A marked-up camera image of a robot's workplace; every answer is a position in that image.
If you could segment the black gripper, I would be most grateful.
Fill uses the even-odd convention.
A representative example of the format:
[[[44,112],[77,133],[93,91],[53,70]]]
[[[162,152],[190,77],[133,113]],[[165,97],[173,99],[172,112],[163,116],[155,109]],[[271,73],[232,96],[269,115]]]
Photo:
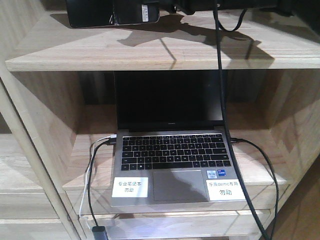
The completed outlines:
[[[155,5],[172,14],[179,10],[187,15],[193,15],[198,11],[210,11],[214,7],[220,7],[219,0],[143,0],[142,3]]]

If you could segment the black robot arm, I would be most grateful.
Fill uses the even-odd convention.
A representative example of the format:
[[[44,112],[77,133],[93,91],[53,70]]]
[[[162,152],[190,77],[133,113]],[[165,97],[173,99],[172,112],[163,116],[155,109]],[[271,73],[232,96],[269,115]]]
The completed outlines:
[[[144,4],[172,5],[188,12],[208,11],[214,7],[212,0],[143,0]],[[218,0],[219,10],[271,9],[288,15],[315,15],[320,13],[318,0]]]

